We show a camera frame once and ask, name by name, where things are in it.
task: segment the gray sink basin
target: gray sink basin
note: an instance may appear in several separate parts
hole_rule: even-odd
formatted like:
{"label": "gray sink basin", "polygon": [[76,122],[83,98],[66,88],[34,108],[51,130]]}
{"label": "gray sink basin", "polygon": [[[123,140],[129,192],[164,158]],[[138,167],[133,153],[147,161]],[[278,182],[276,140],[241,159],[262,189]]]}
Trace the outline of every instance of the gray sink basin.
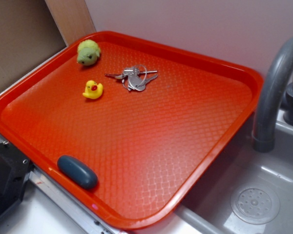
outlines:
{"label": "gray sink basin", "polygon": [[293,234],[293,127],[278,122],[266,154],[251,148],[251,128],[252,118],[182,201],[202,233]]}

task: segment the textured tray surface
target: textured tray surface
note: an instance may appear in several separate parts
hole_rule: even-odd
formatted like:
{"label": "textured tray surface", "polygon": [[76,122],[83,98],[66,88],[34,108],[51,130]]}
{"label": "textured tray surface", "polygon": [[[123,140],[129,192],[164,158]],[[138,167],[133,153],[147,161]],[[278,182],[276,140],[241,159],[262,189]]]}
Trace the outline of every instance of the textured tray surface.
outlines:
{"label": "textured tray surface", "polygon": [[[94,66],[77,64],[77,54],[67,58],[11,99],[0,123],[34,149],[28,155],[34,163],[91,210],[114,226],[139,228],[172,211],[237,130],[236,120],[251,113],[244,112],[254,91],[117,42],[98,44],[102,56]],[[104,76],[135,64],[158,70],[143,92],[129,92]],[[82,96],[90,79],[104,86],[98,100]],[[56,166],[61,155],[89,166],[98,186],[85,191],[65,178]]]}

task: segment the silver key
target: silver key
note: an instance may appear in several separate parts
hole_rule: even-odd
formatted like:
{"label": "silver key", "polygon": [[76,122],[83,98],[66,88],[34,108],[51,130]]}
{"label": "silver key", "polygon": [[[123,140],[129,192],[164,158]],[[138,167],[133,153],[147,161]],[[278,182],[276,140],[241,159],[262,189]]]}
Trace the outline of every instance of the silver key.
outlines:
{"label": "silver key", "polygon": [[157,78],[157,75],[154,75],[147,79],[140,79],[138,76],[128,76],[128,87],[137,91],[143,91],[146,89],[146,84],[150,81]]}

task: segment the gray oval object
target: gray oval object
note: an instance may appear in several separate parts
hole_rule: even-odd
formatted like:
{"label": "gray oval object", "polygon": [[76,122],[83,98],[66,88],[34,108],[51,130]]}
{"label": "gray oval object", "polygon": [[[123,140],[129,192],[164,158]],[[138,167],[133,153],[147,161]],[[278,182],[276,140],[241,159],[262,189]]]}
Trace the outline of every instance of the gray oval object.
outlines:
{"label": "gray oval object", "polygon": [[97,175],[88,166],[72,156],[61,156],[57,165],[66,176],[84,189],[92,189],[98,183]]}

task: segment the drain cover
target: drain cover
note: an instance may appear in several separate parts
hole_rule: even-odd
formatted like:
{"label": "drain cover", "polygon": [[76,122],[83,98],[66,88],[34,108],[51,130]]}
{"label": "drain cover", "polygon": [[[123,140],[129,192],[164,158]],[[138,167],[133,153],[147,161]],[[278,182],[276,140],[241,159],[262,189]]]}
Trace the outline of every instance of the drain cover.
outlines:
{"label": "drain cover", "polygon": [[280,202],[277,194],[267,186],[247,183],[234,190],[231,207],[241,220],[250,224],[265,224],[277,216]]}

